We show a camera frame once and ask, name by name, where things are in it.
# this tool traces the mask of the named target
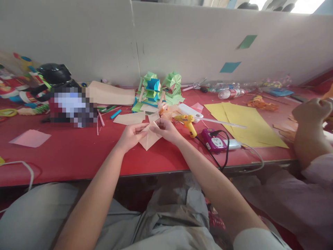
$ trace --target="marker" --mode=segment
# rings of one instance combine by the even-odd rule
[[[119,113],[121,112],[121,109],[119,109],[116,113],[114,113],[110,118],[115,118]]]

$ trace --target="yellow paper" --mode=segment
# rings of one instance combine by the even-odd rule
[[[251,147],[274,147],[288,148],[283,140],[272,130],[267,122],[261,117],[256,108],[250,108],[234,104],[223,103],[225,113],[231,123],[247,126],[247,128],[233,127],[234,133],[244,138]]]
[[[288,148],[255,108],[234,105],[229,102],[207,104],[205,107],[216,120],[247,126],[247,128],[237,128],[224,125],[239,142],[256,148],[276,146]]]

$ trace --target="blue paper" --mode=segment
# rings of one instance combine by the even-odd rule
[[[240,65],[241,62],[226,62],[220,73],[232,73]]]

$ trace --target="white cable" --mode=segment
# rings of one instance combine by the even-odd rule
[[[241,144],[245,145],[245,146],[248,146],[250,149],[252,149],[253,151],[255,151],[255,153],[258,155],[258,157],[261,160],[261,166],[259,168],[256,168],[254,170],[244,171],[244,172],[241,172],[241,173],[242,174],[247,174],[247,173],[252,173],[252,172],[255,172],[255,171],[258,171],[258,170],[262,169],[265,166],[265,162],[264,162],[263,158],[261,157],[261,155],[259,155],[259,153],[254,148],[252,148],[251,146],[249,146],[249,145],[247,145],[245,143],[242,143],[242,142],[241,142]]]
[[[34,181],[34,171],[28,164],[26,164],[24,161],[12,161],[12,162],[7,162],[7,163],[0,163],[0,167],[3,165],[15,164],[15,163],[22,163],[30,172],[30,184],[29,184],[29,188],[28,188],[28,192],[29,192],[32,188],[32,183]],[[0,213],[5,212],[6,210],[7,210],[7,208],[0,211]]]

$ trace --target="white wall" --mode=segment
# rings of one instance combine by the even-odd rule
[[[285,12],[187,7],[133,2],[141,75],[176,70],[182,83],[256,81],[291,73],[293,84],[333,67],[333,17]],[[237,50],[247,35],[249,49]],[[242,63],[220,73],[225,62]]]
[[[0,50],[63,63],[77,81],[139,82],[130,0],[2,0]]]
[[[332,27],[333,16],[284,12],[130,0],[0,1],[0,50],[64,63],[77,81],[106,78],[123,86],[137,86],[147,71],[163,79],[174,70],[182,83],[256,81],[282,71],[301,84],[333,67]],[[249,49],[236,49],[254,34]],[[225,62],[238,61],[234,73],[219,73]]]

